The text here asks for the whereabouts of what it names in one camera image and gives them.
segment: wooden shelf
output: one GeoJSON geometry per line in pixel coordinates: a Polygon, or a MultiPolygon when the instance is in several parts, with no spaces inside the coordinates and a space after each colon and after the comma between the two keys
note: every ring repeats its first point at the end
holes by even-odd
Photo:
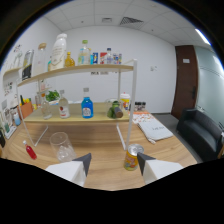
{"type": "Polygon", "coordinates": [[[16,72],[16,71],[19,71],[21,68],[22,68],[22,67],[9,69],[9,70],[7,70],[7,71],[4,73],[3,76],[8,75],[8,74],[13,73],[13,72],[16,72]]]}
{"type": "Polygon", "coordinates": [[[61,68],[49,72],[45,72],[29,79],[26,79],[18,84],[18,86],[23,86],[28,83],[32,83],[38,80],[52,78],[56,76],[68,75],[73,73],[85,73],[85,72],[129,72],[133,71],[133,66],[129,65],[79,65],[68,68],[61,68]]]}
{"type": "Polygon", "coordinates": [[[32,114],[24,119],[26,123],[65,123],[65,124],[90,124],[96,122],[102,123],[117,123],[117,122],[129,122],[129,115],[127,111],[123,110],[123,117],[117,119],[111,119],[106,116],[106,103],[93,103],[94,116],[89,119],[82,117],[81,104],[69,104],[70,117],[62,119],[59,116],[59,106],[50,106],[52,117],[48,120],[43,119],[41,109],[35,110],[32,114]]]}

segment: can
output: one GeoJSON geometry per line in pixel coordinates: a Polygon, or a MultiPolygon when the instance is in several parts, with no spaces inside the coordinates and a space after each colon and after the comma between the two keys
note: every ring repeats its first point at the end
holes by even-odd
{"type": "Polygon", "coordinates": [[[101,52],[100,53],[100,64],[105,64],[104,63],[105,55],[107,55],[107,52],[101,52]]]}
{"type": "Polygon", "coordinates": [[[138,167],[138,159],[137,154],[138,152],[143,153],[144,148],[139,144],[132,144],[128,146],[128,150],[126,152],[125,161],[124,161],[124,168],[126,170],[132,171],[136,170],[138,167]]]}
{"type": "Polygon", "coordinates": [[[31,78],[34,50],[26,52],[23,62],[22,80],[31,78]]]}
{"type": "Polygon", "coordinates": [[[116,53],[113,54],[113,62],[115,65],[119,63],[119,55],[116,53]]]}
{"type": "Polygon", "coordinates": [[[96,52],[93,53],[93,64],[98,64],[98,53],[96,52]]]}
{"type": "Polygon", "coordinates": [[[119,57],[118,57],[118,64],[121,65],[121,62],[122,62],[122,54],[119,54],[119,57]]]}

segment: brown door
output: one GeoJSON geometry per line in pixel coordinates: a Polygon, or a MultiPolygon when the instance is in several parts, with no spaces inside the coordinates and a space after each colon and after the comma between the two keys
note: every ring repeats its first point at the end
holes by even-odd
{"type": "Polygon", "coordinates": [[[180,119],[184,108],[194,108],[198,89],[198,64],[192,45],[176,46],[177,80],[171,114],[180,119]]]}

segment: drinking glass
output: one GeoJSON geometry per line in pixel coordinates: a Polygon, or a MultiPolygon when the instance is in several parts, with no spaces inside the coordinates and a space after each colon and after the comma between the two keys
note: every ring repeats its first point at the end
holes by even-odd
{"type": "Polygon", "coordinates": [[[56,132],[50,137],[51,147],[59,162],[70,162],[76,158],[76,153],[65,132],[56,132]]]}

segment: blue bottle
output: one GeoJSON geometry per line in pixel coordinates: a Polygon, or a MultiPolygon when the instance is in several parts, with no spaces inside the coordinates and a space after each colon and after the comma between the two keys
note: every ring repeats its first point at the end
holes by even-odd
{"type": "Polygon", "coordinates": [[[83,118],[91,118],[93,117],[93,102],[89,97],[89,88],[83,88],[84,91],[84,99],[82,101],[82,117],[83,118]]]}

